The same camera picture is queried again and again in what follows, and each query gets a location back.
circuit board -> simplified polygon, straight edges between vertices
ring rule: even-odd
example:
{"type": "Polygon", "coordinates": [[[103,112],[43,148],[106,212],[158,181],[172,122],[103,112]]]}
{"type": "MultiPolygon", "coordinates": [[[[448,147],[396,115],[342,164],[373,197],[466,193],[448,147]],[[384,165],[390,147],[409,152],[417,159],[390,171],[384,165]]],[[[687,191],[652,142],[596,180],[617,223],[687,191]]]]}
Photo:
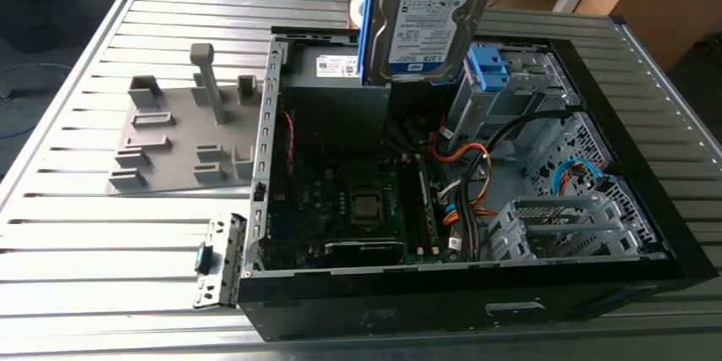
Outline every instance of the circuit board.
{"type": "Polygon", "coordinates": [[[292,171],[269,210],[265,267],[441,261],[422,158],[297,162],[292,171]]]}

hard drive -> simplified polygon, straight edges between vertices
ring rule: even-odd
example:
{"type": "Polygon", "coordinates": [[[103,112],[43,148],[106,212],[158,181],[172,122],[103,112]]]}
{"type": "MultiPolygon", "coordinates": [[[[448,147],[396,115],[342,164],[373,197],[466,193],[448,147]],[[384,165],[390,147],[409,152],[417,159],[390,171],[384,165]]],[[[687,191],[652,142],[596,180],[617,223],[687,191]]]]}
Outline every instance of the hard drive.
{"type": "Polygon", "coordinates": [[[364,84],[444,81],[460,71],[485,0],[364,0],[364,84]]]}

blue latch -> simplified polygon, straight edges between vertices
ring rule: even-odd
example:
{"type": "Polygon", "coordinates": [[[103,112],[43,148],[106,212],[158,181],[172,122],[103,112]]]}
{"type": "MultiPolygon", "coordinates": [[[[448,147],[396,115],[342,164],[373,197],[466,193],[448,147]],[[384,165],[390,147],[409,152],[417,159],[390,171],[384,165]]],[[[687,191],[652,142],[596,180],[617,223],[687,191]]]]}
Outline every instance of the blue latch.
{"type": "Polygon", "coordinates": [[[500,59],[498,50],[493,46],[472,46],[469,62],[480,79],[481,90],[498,92],[508,84],[506,63],[500,59]]]}

label sticker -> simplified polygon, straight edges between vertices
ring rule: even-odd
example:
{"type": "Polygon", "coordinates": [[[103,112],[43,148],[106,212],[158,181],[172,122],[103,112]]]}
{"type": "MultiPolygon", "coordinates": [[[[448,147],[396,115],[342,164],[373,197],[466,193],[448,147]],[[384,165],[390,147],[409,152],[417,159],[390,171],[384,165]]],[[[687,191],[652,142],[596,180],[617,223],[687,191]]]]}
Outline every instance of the label sticker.
{"type": "Polygon", "coordinates": [[[316,76],[318,78],[358,78],[354,55],[318,55],[316,76]]]}
{"type": "Polygon", "coordinates": [[[425,72],[440,67],[456,33],[453,12],[465,0],[400,0],[389,51],[394,72],[425,72]]]}
{"type": "Polygon", "coordinates": [[[448,238],[448,247],[456,251],[461,251],[461,239],[456,237],[448,238]]]}

metal table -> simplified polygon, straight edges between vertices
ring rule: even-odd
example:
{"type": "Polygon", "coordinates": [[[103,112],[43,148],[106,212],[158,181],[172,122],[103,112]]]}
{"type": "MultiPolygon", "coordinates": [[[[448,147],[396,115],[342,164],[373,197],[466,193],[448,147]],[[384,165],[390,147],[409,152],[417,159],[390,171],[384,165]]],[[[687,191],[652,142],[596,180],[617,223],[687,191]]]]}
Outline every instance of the metal table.
{"type": "MultiPolygon", "coordinates": [[[[192,85],[188,47],[201,41],[214,45],[218,80],[262,80],[270,25],[344,27],[344,9],[334,0],[114,1],[0,185],[0,353],[153,353],[173,360],[722,355],[722,279],[584,323],[452,335],[264,343],[238,312],[189,310],[206,219],[244,213],[246,194],[103,196],[129,77],[192,85]]],[[[572,40],[722,266],[719,145],[625,27],[603,17],[488,11],[478,34],[572,40]]]]}

